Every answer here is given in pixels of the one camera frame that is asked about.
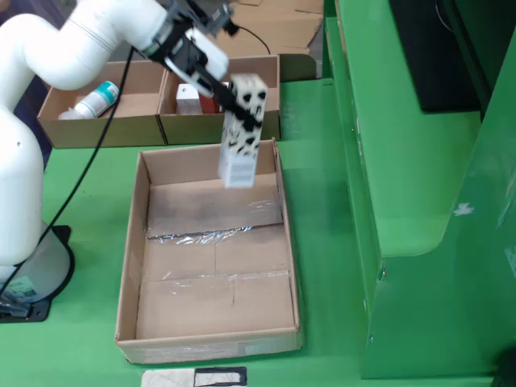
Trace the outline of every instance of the black monitor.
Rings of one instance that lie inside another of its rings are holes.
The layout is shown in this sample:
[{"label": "black monitor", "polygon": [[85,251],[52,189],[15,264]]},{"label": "black monitor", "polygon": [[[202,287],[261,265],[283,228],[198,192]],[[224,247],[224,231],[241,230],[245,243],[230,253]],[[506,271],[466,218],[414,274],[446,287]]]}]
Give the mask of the black monitor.
[{"label": "black monitor", "polygon": [[516,26],[516,0],[390,0],[422,109],[487,109]]}]

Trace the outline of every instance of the open cardboard box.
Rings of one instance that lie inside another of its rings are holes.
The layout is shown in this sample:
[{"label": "open cardboard box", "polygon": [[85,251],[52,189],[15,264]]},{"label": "open cardboard box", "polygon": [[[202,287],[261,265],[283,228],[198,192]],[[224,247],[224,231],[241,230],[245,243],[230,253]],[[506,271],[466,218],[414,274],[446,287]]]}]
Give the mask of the open cardboard box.
[{"label": "open cardboard box", "polygon": [[[90,148],[97,144],[111,109],[98,119],[60,121],[57,118],[104,81],[119,85],[125,65],[125,62],[106,64],[93,82],[79,90],[50,89],[38,120],[54,148]],[[161,64],[149,60],[131,63],[119,108],[104,139],[104,147],[165,144],[156,117],[165,74]]]},{"label": "open cardboard box", "polygon": [[139,154],[115,336],[130,362],[302,345],[276,143],[262,141],[252,189],[224,189],[219,153],[205,145]]},{"label": "open cardboard box", "polygon": [[[280,57],[253,56],[230,59],[229,69],[223,81],[229,81],[231,74],[255,73],[268,86],[262,139],[281,138],[280,130]],[[169,144],[220,143],[223,133],[224,113],[221,114],[177,114],[177,87],[183,81],[168,73],[164,79],[159,116]]]},{"label": "open cardboard box", "polygon": [[[323,0],[239,0],[232,4],[233,22],[257,34],[274,54],[308,54],[323,20]],[[263,55],[264,45],[253,35],[218,34],[216,44],[229,56]]]}]

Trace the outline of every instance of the white box with black spots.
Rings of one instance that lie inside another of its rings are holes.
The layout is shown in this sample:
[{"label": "white box with black spots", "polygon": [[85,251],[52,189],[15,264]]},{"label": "white box with black spots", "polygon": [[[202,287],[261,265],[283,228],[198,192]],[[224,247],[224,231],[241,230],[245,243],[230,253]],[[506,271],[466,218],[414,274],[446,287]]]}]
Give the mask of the white box with black spots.
[{"label": "white box with black spots", "polygon": [[256,74],[236,74],[231,76],[229,89],[236,102],[255,116],[256,125],[245,127],[233,113],[226,112],[218,174],[226,188],[251,188],[255,182],[268,87]]}]

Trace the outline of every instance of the green cabinet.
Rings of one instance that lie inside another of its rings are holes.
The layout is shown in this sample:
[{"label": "green cabinet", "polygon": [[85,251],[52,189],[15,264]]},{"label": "green cabinet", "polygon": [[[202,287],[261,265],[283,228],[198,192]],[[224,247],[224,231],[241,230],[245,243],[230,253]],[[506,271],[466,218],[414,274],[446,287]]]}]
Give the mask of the green cabinet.
[{"label": "green cabinet", "polygon": [[483,123],[425,114],[389,0],[335,5],[325,32],[366,294],[362,376],[491,372],[516,344],[516,39]]}]

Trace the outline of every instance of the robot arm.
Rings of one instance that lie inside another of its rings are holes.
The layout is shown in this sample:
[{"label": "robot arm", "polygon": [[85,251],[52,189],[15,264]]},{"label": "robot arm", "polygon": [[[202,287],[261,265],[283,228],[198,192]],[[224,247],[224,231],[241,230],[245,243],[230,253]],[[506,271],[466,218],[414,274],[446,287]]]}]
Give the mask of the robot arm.
[{"label": "robot arm", "polygon": [[233,35],[225,6],[209,17],[191,0],[169,10],[155,0],[78,0],[60,31],[42,18],[19,15],[0,28],[0,266],[23,262],[35,250],[41,227],[43,161],[31,130],[13,115],[35,74],[58,89],[78,89],[102,70],[126,40],[215,95],[243,121],[254,118],[235,104],[219,81],[229,60],[204,33]]}]

